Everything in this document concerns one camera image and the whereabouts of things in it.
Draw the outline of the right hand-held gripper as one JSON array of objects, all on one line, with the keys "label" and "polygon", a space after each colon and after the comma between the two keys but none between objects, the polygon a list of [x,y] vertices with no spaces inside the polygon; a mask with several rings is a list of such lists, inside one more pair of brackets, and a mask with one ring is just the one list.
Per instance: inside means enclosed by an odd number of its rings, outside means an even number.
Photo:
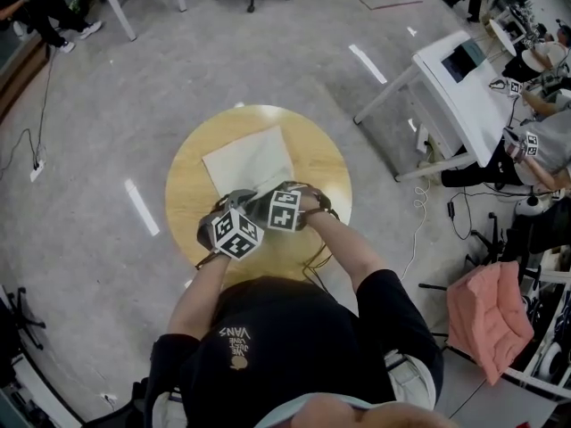
[{"label": "right hand-held gripper", "polygon": [[249,217],[258,226],[282,232],[302,229],[301,198],[298,190],[273,190],[249,205]]}]

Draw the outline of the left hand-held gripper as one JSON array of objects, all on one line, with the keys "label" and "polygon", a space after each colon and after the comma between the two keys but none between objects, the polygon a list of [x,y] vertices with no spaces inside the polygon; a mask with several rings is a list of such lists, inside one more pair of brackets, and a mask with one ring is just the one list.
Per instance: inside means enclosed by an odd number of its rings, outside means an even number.
[{"label": "left hand-held gripper", "polygon": [[240,261],[256,251],[264,231],[247,215],[246,206],[257,195],[249,189],[236,189],[220,198],[197,228],[197,242],[210,254],[225,254]]}]

